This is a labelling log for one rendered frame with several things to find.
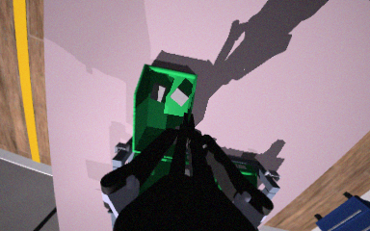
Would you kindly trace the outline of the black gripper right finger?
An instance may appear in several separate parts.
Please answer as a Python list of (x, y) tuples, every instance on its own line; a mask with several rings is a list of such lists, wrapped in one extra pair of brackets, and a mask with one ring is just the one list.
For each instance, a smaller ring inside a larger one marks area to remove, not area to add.
[(273, 202), (247, 180), (211, 136), (202, 135), (200, 130), (195, 129), (193, 114), (191, 114), (188, 126), (187, 148), (190, 176), (198, 177), (201, 207), (205, 220), (210, 225), (217, 226), (225, 217), (225, 204), (218, 191), (216, 178), (223, 193), (256, 230), (274, 209)]

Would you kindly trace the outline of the green open-front storage bin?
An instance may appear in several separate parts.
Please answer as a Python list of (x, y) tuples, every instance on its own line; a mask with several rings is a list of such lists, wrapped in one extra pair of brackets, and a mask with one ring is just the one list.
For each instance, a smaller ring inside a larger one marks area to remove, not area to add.
[[(133, 152), (142, 152), (167, 128), (175, 130), (175, 127), (182, 123), (184, 113), (188, 113), (189, 125), (197, 79), (189, 72), (155, 65), (143, 67), (134, 92)], [(154, 83), (167, 87), (162, 102), (149, 98)], [(189, 95), (182, 107), (170, 98), (177, 87)]]

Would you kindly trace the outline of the grey cylinder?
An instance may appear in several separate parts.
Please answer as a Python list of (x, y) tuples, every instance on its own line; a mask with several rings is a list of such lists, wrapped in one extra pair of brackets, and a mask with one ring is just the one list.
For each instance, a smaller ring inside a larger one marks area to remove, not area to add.
[(189, 165), (185, 165), (185, 174), (190, 176)]

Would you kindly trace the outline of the grey metal shelf rack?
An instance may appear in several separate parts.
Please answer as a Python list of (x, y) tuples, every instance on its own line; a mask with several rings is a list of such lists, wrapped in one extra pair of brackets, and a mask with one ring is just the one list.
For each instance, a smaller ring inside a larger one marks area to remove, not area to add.
[[(130, 148), (129, 148), (130, 144)], [(125, 150), (126, 149), (126, 150)], [(125, 165), (125, 162), (128, 159), (128, 163), (132, 161), (134, 153), (133, 152), (133, 138), (130, 138), (130, 140), (127, 143), (120, 143), (115, 148), (115, 153), (118, 153), (113, 159), (113, 170)], [(245, 164), (252, 166), (253, 170), (257, 173), (257, 176), (265, 186), (265, 188), (262, 190), (262, 192), (267, 195), (271, 200), (276, 195), (276, 193), (279, 191), (279, 185), (276, 183), (280, 179), (281, 176), (274, 171), (274, 170), (266, 170), (259, 162), (247, 160), (247, 159), (241, 159), (236, 157), (230, 157), (228, 158), (233, 163), (239, 163), (239, 164)], [(274, 179), (273, 179), (273, 178)], [(110, 209), (108, 210), (108, 214), (111, 214), (111, 220), (112, 220), (112, 229), (115, 224), (116, 216), (113, 213), (113, 211)]]

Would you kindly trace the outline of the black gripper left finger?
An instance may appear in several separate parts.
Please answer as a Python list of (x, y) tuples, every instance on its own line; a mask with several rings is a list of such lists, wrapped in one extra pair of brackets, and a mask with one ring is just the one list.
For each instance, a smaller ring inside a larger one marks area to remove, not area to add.
[(104, 207), (112, 209), (117, 218), (121, 210), (138, 196), (140, 187), (175, 144), (161, 213), (167, 220), (177, 219), (184, 199), (188, 128), (188, 113), (184, 113), (182, 123), (175, 130), (167, 128), (131, 162), (105, 174), (100, 180)]

